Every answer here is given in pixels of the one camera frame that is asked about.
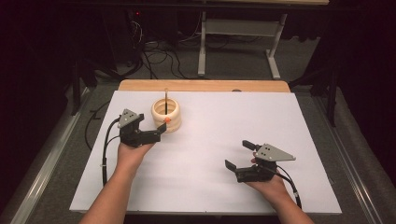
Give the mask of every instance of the white table surface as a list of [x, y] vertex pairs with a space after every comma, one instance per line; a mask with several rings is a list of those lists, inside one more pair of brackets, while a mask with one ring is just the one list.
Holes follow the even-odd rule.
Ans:
[[[106, 130], [124, 108], [145, 119], [142, 131], [155, 129], [150, 108], [163, 92], [115, 91], [70, 205], [85, 212], [102, 189], [102, 153]], [[242, 141], [271, 144], [296, 161], [280, 161], [299, 190], [303, 209], [313, 214], [340, 214], [301, 109], [293, 93], [169, 92], [181, 108], [182, 124], [164, 133], [146, 155], [132, 185], [127, 211], [138, 214], [269, 215], [275, 211], [260, 194], [237, 183], [224, 160], [238, 168], [251, 165]], [[114, 125], [110, 137], [119, 135]], [[120, 139], [107, 149], [107, 173], [114, 171]], [[285, 182], [290, 195], [289, 183]]]

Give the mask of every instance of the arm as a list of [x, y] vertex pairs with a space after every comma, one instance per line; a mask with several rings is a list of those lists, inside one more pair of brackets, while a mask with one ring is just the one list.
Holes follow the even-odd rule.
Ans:
[[153, 146], [133, 148], [120, 143], [116, 170], [80, 223], [123, 223], [137, 168]]
[[271, 206], [276, 210], [282, 224], [290, 223], [314, 223], [286, 191], [282, 178], [277, 175], [267, 182], [247, 182], [247, 185], [262, 194]]

